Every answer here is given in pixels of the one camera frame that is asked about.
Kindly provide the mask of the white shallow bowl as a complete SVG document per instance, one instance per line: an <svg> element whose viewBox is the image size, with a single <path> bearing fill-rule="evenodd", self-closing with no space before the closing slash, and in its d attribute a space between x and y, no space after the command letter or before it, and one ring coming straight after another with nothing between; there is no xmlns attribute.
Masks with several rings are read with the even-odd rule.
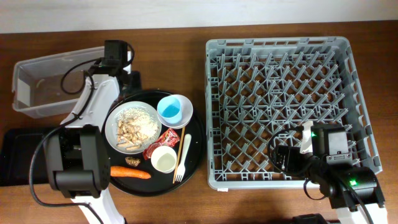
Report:
<svg viewBox="0 0 398 224"><path fill-rule="evenodd" d="M173 129L181 129L190 122L190 120L193 116L193 105L192 105L191 101L186 96L183 96L183 95L173 95L173 96L176 96L181 102L182 120L176 124L169 124L160 117L158 112L157 112L157 116L158 116L160 122L163 125L165 125L166 127L173 128Z"/></svg>

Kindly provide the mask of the white plastic fork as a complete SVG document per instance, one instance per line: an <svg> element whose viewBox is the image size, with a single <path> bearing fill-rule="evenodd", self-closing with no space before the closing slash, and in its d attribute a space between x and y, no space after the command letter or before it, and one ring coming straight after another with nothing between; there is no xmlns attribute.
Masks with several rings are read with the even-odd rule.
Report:
<svg viewBox="0 0 398 224"><path fill-rule="evenodd" d="M177 174L176 174L176 178L175 178L176 182L181 182L184 177L185 160L187 157L187 153L188 153L188 150L190 147L191 140L192 140L192 135L186 134L184 137L184 140L183 140L182 156L181 156L180 164L178 165L178 168L177 168Z"/></svg>

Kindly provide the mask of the grey plate with food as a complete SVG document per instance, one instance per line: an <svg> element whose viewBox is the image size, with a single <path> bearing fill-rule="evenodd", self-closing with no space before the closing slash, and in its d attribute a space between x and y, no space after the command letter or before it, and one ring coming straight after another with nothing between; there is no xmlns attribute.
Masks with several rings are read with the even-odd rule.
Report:
<svg viewBox="0 0 398 224"><path fill-rule="evenodd" d="M156 110L141 101L117 106L108 116L104 135L109 145L124 154L143 152L160 136L162 124Z"/></svg>

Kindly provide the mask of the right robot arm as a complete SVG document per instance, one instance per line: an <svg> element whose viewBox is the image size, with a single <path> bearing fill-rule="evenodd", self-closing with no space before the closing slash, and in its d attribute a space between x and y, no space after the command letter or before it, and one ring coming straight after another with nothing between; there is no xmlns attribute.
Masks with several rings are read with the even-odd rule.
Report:
<svg viewBox="0 0 398 224"><path fill-rule="evenodd" d="M340 223L388 222L379 181L370 168L353 164L343 126L307 121L273 136L292 131L302 136L299 147L278 145L274 138L267 143L267 156L274 169L318 184Z"/></svg>

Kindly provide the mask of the round black serving tray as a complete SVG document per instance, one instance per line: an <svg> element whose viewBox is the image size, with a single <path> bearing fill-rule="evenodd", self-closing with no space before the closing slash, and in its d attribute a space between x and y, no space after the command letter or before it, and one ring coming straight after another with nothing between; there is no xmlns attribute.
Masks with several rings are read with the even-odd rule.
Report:
<svg viewBox="0 0 398 224"><path fill-rule="evenodd" d="M155 107L161 98L171 95L171 92L163 90L142 90L131 96L127 96L125 100L120 101L116 106L113 106L109 113L117 106L130 101L142 101ZM142 153L127 155L115 150L107 141L105 133L103 139L107 149L110 163L112 166L123 166L133 169L143 170L151 175L150 179L138 179L133 177L110 177L110 183L117 189L131 195L141 197L154 197L167 192L173 191L183 185L197 170L200 163L205 156L206 148L206 129L199 112L194 107L193 116L185 128L185 135L191 134L192 140L185 159L185 174L181 182L172 183L173 173L164 174L153 168L150 159L145 160ZM137 168L126 164L125 157L133 156L141 160Z"/></svg>

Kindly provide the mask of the red snack wrapper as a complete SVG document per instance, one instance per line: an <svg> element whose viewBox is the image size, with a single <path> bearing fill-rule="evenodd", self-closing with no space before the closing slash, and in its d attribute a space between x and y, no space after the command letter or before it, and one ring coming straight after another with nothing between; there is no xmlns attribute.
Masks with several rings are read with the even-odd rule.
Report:
<svg viewBox="0 0 398 224"><path fill-rule="evenodd" d="M179 135L172 128L169 128L163 134L161 134L154 143L150 144L144 150L143 157L145 160L148 160L152 157L152 153L155 151L156 148L160 146L174 147L179 141Z"/></svg>

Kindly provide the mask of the black rectangular tray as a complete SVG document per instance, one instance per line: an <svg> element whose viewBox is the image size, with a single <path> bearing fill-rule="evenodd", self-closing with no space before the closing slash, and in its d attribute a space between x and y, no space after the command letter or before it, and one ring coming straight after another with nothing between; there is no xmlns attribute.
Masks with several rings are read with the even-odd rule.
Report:
<svg viewBox="0 0 398 224"><path fill-rule="evenodd" d="M35 148L51 128L10 129L1 147L1 186L27 185Z"/></svg>

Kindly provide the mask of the grey dishwasher rack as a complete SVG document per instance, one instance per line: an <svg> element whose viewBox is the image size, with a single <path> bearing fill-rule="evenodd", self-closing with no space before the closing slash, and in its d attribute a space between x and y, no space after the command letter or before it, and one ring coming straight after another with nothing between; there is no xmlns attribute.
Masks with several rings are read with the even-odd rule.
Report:
<svg viewBox="0 0 398 224"><path fill-rule="evenodd" d="M218 191L300 189L276 172L267 142L299 146L307 121L340 124L357 167L382 171L349 40L212 39L205 45L208 185Z"/></svg>

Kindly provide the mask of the wooden chopstick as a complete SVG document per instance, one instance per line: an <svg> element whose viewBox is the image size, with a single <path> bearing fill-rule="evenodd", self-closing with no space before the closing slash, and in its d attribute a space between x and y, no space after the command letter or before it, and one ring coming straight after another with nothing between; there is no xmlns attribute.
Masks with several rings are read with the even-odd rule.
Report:
<svg viewBox="0 0 398 224"><path fill-rule="evenodd" d="M181 133L181 137L180 137L180 144L178 147L178 153L177 153L177 163L176 163L176 167L174 170L174 177L173 177L173 184L175 183L176 177L177 177L177 169L178 169L178 165L180 162L180 156L182 153L182 147L183 147L183 139L184 139L184 134L185 134L185 126L182 128L182 133Z"/></svg>

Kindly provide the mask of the cream paper cup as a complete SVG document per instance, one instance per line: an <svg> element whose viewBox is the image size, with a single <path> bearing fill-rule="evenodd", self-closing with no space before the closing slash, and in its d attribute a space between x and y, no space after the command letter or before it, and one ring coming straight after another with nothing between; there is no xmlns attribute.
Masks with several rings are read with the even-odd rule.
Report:
<svg viewBox="0 0 398 224"><path fill-rule="evenodd" d="M175 170L177 153L169 146L159 146L153 151L150 161L155 170L169 174Z"/></svg>

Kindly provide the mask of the orange carrot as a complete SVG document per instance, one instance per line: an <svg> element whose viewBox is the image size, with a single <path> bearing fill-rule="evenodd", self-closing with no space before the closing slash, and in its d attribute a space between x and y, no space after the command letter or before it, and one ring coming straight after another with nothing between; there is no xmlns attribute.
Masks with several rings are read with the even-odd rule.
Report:
<svg viewBox="0 0 398 224"><path fill-rule="evenodd" d="M132 178L138 178L138 179L150 179L151 178L151 175L147 172L144 172L142 170L127 168L127 167L122 167L122 166L112 166L110 176L111 177L132 177Z"/></svg>

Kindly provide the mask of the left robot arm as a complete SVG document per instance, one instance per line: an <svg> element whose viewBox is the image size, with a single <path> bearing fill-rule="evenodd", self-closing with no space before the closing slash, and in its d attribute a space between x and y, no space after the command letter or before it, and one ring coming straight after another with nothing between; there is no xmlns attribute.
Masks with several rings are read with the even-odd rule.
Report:
<svg viewBox="0 0 398 224"><path fill-rule="evenodd" d="M89 223L125 223L108 189L111 164L101 130L121 86L131 83L134 50L123 40L107 40L104 55L90 60L85 85L71 113L39 143L53 190L77 206Z"/></svg>

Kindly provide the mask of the clear plastic bin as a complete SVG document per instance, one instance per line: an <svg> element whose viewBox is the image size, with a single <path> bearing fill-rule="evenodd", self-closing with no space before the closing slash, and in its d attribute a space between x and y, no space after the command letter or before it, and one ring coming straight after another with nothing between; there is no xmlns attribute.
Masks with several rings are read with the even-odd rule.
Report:
<svg viewBox="0 0 398 224"><path fill-rule="evenodd" d="M63 75L73 66L103 55L103 47L94 47L17 62L12 79L13 109L31 118L71 112L80 94L62 91Z"/></svg>

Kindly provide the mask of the brown food scrap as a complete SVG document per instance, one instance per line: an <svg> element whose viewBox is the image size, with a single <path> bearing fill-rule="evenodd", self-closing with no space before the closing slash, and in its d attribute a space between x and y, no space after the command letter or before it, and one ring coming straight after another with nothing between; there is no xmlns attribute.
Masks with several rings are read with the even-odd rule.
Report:
<svg viewBox="0 0 398 224"><path fill-rule="evenodd" d="M126 161L127 165L133 166L133 167L137 167L141 163L140 159L134 158L134 157L126 157L125 161Z"/></svg>

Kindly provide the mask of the blue plastic cup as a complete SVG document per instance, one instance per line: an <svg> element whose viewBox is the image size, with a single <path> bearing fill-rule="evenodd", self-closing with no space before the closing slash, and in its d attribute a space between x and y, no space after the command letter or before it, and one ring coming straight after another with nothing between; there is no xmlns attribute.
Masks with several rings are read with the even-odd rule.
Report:
<svg viewBox="0 0 398 224"><path fill-rule="evenodd" d="M176 96L166 96L157 104L160 117L169 124L176 124L182 120L182 106Z"/></svg>

